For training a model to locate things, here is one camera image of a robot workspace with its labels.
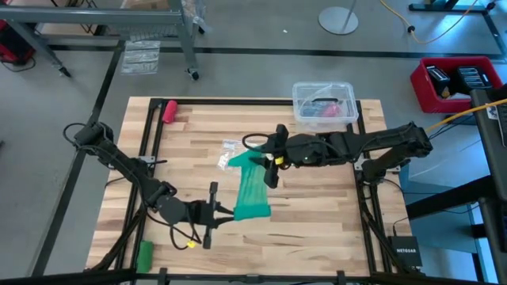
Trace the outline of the red bandage roll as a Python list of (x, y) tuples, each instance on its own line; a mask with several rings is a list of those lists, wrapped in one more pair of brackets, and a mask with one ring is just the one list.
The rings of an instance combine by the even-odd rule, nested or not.
[(164, 124), (171, 124), (174, 122), (177, 114), (178, 103), (174, 100), (168, 101), (162, 115), (162, 122)]

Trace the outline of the black device in crate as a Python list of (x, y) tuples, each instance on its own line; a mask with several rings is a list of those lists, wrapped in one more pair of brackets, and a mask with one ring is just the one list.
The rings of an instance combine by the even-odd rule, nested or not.
[(492, 83), (486, 73), (477, 66), (460, 66), (456, 70), (460, 83), (468, 89), (489, 89)]
[(438, 95), (448, 87), (451, 79), (450, 77), (437, 66), (427, 66), (426, 70), (429, 74), (433, 87)]

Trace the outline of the long green elastic bandage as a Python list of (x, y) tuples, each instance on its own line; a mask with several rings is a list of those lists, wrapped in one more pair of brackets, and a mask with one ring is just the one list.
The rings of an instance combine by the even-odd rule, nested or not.
[(267, 185), (264, 182), (265, 168), (252, 161), (252, 158), (264, 158), (263, 154), (247, 150), (229, 160), (228, 166), (240, 168), (240, 184), (233, 209), (234, 220), (260, 219), (271, 216)]

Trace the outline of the wooden workbench in background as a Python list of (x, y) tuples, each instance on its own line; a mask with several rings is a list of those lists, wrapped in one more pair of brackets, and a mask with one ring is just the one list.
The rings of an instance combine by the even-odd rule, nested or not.
[(50, 49), (47, 41), (28, 27), (29, 23), (108, 26), (119, 32), (118, 40), (132, 42), (176, 40), (185, 57), (186, 73), (196, 81), (200, 75), (194, 51), (194, 35), (202, 31), (197, 22), (198, 16), (185, 11), (185, 0), (163, 1), (166, 6), (162, 9), (13, 6), (0, 2), (0, 20), (12, 27), (67, 78), (71, 76), (69, 70)]

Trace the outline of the black table base frame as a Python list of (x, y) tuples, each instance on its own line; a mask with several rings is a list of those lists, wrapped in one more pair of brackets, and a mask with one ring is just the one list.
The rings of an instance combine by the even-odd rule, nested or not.
[[(410, 12), (441, 12), (441, 13), (465, 13), (470, 5), (460, 5), (460, 0), (425, 0), (425, 3), (412, 3), (408, 5)], [(507, 59), (507, 46), (501, 34), (490, 16), (490, 11), (500, 0), (486, 0), (487, 4), (474, 4), (469, 13), (478, 13), (486, 22), (494, 41), (500, 51), (500, 59)]]

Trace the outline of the red plastic crate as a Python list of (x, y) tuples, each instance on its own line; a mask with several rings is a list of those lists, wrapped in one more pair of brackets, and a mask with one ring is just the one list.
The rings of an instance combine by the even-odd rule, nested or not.
[(410, 75), (410, 81), (421, 110), (425, 113), (458, 113), (471, 107), (471, 100), (468, 98), (444, 99), (441, 91), (437, 91), (438, 84), (428, 72), (429, 67), (442, 70), (452, 78), (452, 83), (455, 82), (453, 77), (456, 77), (459, 67), (477, 67), (485, 72), (494, 88), (503, 86), (492, 62), (485, 56), (423, 58)]

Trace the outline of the grey round stand base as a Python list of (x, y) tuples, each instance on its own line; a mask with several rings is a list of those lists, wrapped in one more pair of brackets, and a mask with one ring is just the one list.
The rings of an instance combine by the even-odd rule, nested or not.
[(359, 25), (356, 14), (351, 9), (340, 6), (325, 8), (318, 15), (320, 26), (335, 35), (347, 35), (354, 32)]

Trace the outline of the black Netgear network switch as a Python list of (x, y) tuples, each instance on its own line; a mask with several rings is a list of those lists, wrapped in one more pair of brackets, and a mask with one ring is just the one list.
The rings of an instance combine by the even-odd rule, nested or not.
[(407, 266), (416, 268), (420, 268), (422, 266), (421, 252), (416, 237), (390, 236), (388, 240), (399, 259)]

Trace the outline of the clear zipper bag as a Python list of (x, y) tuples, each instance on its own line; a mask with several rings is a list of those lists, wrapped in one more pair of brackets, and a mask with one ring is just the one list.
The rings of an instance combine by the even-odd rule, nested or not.
[(217, 168), (224, 172), (240, 174), (241, 169), (236, 166), (229, 166), (229, 162), (232, 158), (235, 158), (246, 151), (247, 149), (242, 145), (241, 141), (224, 139), (219, 152)]

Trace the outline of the blue bandage roll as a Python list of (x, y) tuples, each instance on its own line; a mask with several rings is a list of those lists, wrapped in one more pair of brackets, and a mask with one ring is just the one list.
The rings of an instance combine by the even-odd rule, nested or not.
[(321, 107), (319, 104), (303, 105), (299, 110), (299, 115), (302, 118), (311, 118), (320, 116)]

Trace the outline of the black aluminium rig frame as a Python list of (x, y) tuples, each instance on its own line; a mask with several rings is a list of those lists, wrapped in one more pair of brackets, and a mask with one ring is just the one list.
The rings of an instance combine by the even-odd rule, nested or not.
[[(161, 164), (154, 175), (178, 190), (181, 200), (205, 200), (211, 182), (226, 208), (236, 201), (240, 172), (218, 167), (223, 141), (251, 135), (260, 143), (263, 134), (284, 124), (295, 131), (292, 103), (266, 99), (179, 99), (175, 121), (162, 122), (165, 101), (133, 97), (129, 100), (118, 147), (129, 156), (154, 156)], [(411, 232), (405, 201), (397, 179), (381, 184), (377, 197), (358, 191), (351, 165), (289, 169), (280, 173), (278, 187), (269, 191), (272, 214), (268, 218), (227, 222), (212, 232), (209, 249), (187, 247), (189, 226), (170, 234), (158, 215), (139, 226), (128, 241), (121, 268), (138, 263), (141, 241), (149, 241), (150, 273), (166, 270), (185, 279), (267, 280), (296, 282), (338, 272), (366, 277), (393, 266), (375, 235), (360, 218), (365, 202), (386, 229)]]

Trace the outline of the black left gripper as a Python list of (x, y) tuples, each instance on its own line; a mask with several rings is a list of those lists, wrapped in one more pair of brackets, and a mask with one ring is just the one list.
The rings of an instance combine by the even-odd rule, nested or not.
[(216, 194), (218, 192), (218, 183), (211, 182), (209, 188), (208, 200), (195, 200), (190, 203), (189, 221), (193, 225), (205, 226), (203, 248), (210, 249), (212, 246), (212, 231), (227, 222), (233, 222), (233, 217), (222, 217), (215, 219), (215, 211), (233, 215), (234, 212), (223, 206), (218, 206)]

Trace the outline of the clear plastic floor bag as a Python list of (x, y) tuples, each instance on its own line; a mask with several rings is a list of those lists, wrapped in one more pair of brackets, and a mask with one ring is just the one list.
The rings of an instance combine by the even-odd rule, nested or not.
[(160, 55), (159, 41), (127, 41), (121, 65), (122, 75), (156, 74)]

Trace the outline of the red bag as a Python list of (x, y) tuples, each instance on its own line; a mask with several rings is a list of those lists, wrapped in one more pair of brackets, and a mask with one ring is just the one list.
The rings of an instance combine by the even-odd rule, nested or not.
[(6, 21), (0, 20), (0, 62), (25, 65), (35, 49)]

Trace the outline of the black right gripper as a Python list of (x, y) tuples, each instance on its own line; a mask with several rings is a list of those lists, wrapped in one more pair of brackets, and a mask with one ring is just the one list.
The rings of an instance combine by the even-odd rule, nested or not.
[(278, 184), (278, 170), (280, 165), (284, 165), (284, 156), (286, 153), (286, 142), (288, 140), (288, 129), (281, 123), (277, 124), (276, 131), (267, 136), (267, 141), (263, 148), (261, 146), (252, 146), (249, 150), (259, 154), (271, 154), (273, 158), (251, 158), (251, 161), (257, 165), (265, 167), (264, 182), (269, 188), (276, 188)]

